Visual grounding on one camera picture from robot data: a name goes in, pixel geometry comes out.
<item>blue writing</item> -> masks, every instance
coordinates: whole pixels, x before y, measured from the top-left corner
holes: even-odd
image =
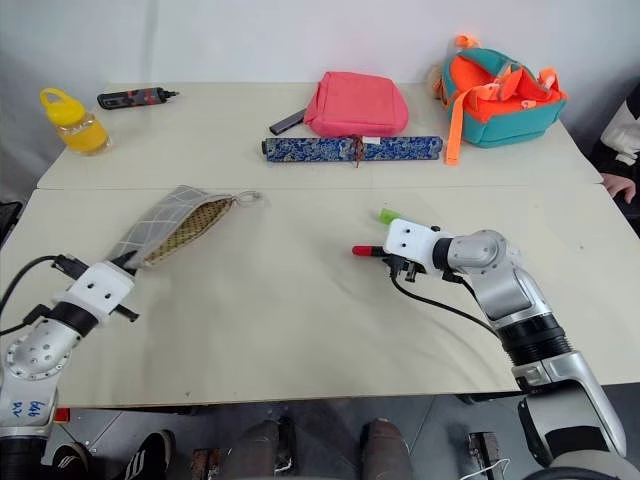
[[[22,402],[13,402],[13,406],[11,407],[11,413],[13,413],[16,417],[20,418],[20,414],[22,413]]]
[[[32,400],[31,403],[29,404],[29,413],[27,415],[29,415],[30,417],[40,416],[40,407],[43,407],[44,405],[46,404],[43,402]]]

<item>yellow bottle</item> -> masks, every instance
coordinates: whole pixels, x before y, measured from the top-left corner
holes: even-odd
[[[47,118],[56,126],[56,132],[69,150],[83,155],[95,155],[110,144],[109,134],[96,117],[87,112],[78,100],[57,88],[40,92]]]

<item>pink pouch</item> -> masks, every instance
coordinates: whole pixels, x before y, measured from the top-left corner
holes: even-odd
[[[349,72],[325,73],[304,115],[321,137],[387,137],[408,121],[407,104],[391,80]]]

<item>white wall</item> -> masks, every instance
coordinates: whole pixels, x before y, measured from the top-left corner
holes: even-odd
[[[533,70],[556,67],[563,121],[597,136],[640,79],[637,0],[0,0],[2,195],[60,151],[38,92],[87,104],[108,82],[315,81],[330,69],[422,81],[469,32]]]

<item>gray fabric pouch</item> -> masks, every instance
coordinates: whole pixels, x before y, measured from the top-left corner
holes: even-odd
[[[132,254],[125,268],[150,267],[192,242],[211,228],[234,203],[251,203],[258,192],[213,195],[180,185],[148,210],[107,256],[113,260]]]

